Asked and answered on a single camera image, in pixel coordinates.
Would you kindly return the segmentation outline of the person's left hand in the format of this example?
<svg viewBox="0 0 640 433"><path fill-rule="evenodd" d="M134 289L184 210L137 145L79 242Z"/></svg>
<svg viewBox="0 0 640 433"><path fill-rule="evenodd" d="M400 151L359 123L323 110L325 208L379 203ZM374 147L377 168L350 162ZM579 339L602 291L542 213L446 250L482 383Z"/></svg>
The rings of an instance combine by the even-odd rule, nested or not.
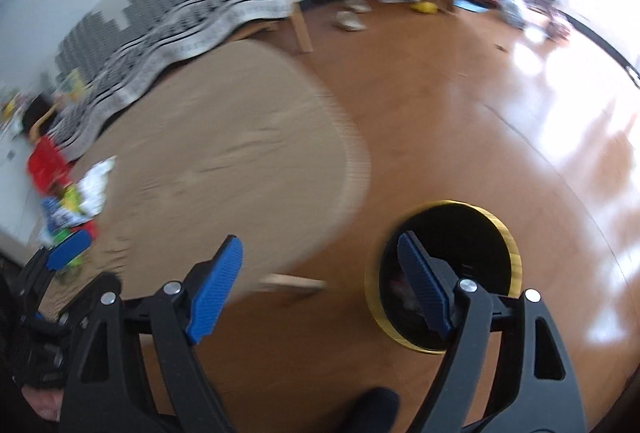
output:
<svg viewBox="0 0 640 433"><path fill-rule="evenodd" d="M40 418L60 421L64 391L60 389L38 390L25 385L22 395Z"/></svg>

